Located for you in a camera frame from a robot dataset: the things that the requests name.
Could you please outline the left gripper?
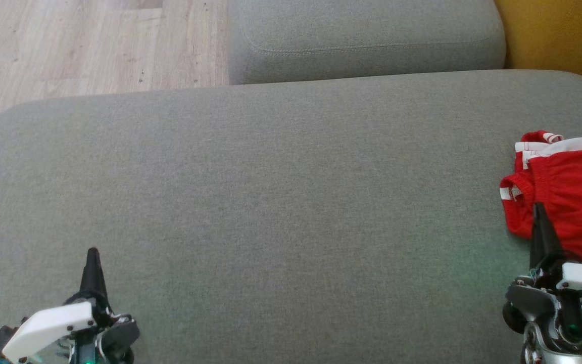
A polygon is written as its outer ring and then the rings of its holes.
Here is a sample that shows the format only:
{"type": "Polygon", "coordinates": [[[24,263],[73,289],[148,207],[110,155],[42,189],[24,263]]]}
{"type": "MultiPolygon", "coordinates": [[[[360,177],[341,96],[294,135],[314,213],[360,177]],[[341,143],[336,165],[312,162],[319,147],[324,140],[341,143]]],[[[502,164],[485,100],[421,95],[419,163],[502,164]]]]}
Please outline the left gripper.
{"type": "Polygon", "coordinates": [[[79,289],[94,297],[42,309],[18,327],[0,327],[0,364],[42,364],[39,353],[51,345],[62,350],[58,355],[67,364],[134,364],[138,323],[110,308],[96,247],[87,251],[79,289]]]}

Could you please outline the red and white shorts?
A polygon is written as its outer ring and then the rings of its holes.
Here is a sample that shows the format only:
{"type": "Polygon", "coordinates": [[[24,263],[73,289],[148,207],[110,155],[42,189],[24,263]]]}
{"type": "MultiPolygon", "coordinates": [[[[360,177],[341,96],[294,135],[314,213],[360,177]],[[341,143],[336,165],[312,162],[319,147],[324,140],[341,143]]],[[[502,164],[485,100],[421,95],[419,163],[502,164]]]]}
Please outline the red and white shorts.
{"type": "Polygon", "coordinates": [[[563,249],[582,258],[582,138],[539,130],[514,148],[514,171],[499,189],[508,230],[531,239],[534,205],[542,203],[563,249]]]}

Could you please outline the grey fabric sofa seat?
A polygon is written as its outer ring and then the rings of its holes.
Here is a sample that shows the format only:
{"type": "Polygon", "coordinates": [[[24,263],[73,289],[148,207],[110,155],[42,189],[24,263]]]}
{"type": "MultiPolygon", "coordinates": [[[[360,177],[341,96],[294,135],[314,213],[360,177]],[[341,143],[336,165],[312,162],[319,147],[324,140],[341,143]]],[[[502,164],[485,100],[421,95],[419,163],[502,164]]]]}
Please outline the grey fabric sofa seat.
{"type": "Polygon", "coordinates": [[[136,364],[516,364],[528,265],[499,182],[582,137],[582,76],[442,72],[28,102],[0,113],[0,327],[100,251],[136,364]]]}

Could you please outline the mustard yellow upholstered panel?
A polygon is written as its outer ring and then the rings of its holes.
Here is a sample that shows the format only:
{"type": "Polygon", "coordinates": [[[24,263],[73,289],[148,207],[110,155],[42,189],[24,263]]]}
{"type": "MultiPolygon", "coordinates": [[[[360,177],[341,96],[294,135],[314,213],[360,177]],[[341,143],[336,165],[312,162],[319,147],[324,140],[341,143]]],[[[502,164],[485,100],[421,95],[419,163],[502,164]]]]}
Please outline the mustard yellow upholstered panel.
{"type": "Polygon", "coordinates": [[[506,37],[506,67],[582,76],[582,0],[494,0],[506,37]]]}

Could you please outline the grey stitched sofa cushion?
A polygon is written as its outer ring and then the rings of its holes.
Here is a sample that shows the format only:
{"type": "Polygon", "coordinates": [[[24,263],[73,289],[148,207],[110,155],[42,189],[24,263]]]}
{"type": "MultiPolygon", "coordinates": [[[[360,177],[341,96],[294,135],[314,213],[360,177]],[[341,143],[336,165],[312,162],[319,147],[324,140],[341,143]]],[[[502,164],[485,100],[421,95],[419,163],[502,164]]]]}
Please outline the grey stitched sofa cushion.
{"type": "Polygon", "coordinates": [[[233,85],[501,69],[494,0],[230,0],[233,85]]]}

